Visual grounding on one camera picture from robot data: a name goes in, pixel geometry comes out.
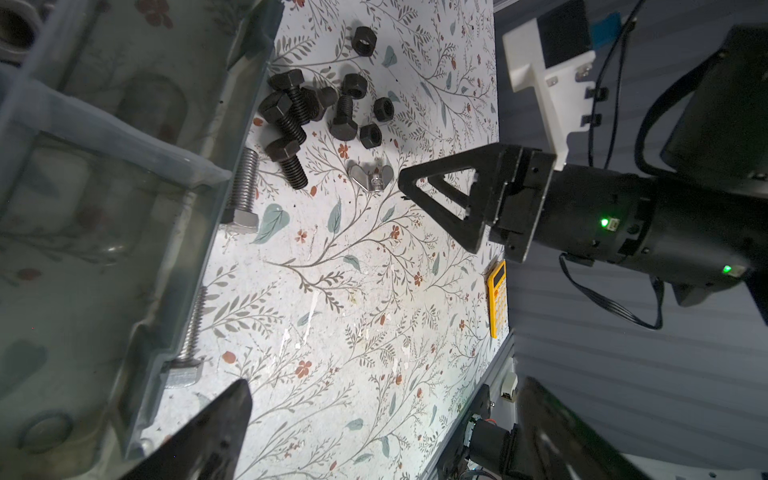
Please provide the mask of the green compartment organizer box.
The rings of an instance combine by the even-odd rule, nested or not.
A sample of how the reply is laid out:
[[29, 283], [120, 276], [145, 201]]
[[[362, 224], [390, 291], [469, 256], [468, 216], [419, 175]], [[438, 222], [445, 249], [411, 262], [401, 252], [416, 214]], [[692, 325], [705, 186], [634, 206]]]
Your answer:
[[1, 475], [147, 451], [229, 200], [280, 1], [44, 1], [1, 61]]

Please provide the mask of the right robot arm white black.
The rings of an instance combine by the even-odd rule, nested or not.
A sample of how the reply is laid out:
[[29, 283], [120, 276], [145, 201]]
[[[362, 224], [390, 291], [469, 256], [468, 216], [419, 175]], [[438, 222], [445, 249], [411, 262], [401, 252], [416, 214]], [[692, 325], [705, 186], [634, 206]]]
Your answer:
[[562, 268], [648, 275], [680, 306], [745, 284], [767, 309], [767, 27], [732, 27], [720, 48], [650, 107], [636, 172], [555, 167], [552, 154], [493, 143], [408, 167], [398, 186], [461, 247], [484, 240], [523, 262], [532, 243]]

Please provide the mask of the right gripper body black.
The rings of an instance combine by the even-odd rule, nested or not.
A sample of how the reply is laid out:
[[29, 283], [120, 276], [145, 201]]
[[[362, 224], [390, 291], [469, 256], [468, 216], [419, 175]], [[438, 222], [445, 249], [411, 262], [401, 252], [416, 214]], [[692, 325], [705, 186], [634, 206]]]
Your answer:
[[489, 240], [525, 260], [532, 243], [587, 261], [619, 264], [638, 254], [654, 216], [654, 181], [635, 174], [567, 165], [517, 145], [492, 143], [501, 166], [497, 218]]

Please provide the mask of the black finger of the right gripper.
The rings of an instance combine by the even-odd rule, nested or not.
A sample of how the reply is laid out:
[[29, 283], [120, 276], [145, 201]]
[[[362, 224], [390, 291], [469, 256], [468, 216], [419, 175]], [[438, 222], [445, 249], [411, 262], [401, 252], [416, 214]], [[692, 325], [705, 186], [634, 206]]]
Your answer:
[[[399, 174], [398, 188], [404, 197], [419, 206], [458, 245], [475, 254], [483, 242], [485, 228], [499, 218], [504, 199], [515, 182], [521, 159], [520, 146], [493, 143], [407, 167]], [[467, 193], [446, 180], [448, 174], [462, 171], [472, 174]], [[459, 206], [464, 215], [458, 216], [424, 191], [419, 186], [422, 180]]]

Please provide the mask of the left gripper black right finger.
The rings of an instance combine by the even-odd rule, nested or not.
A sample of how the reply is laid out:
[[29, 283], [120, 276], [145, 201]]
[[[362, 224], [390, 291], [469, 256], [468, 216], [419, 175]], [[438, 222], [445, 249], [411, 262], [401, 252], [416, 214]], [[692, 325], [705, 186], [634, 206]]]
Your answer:
[[517, 411], [534, 479], [645, 479], [647, 475], [533, 377]]

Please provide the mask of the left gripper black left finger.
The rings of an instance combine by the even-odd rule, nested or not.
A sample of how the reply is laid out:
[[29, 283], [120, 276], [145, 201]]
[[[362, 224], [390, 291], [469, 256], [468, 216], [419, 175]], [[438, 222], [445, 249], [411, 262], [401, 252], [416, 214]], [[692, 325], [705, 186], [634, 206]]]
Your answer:
[[252, 411], [248, 382], [239, 379], [125, 479], [232, 479]]

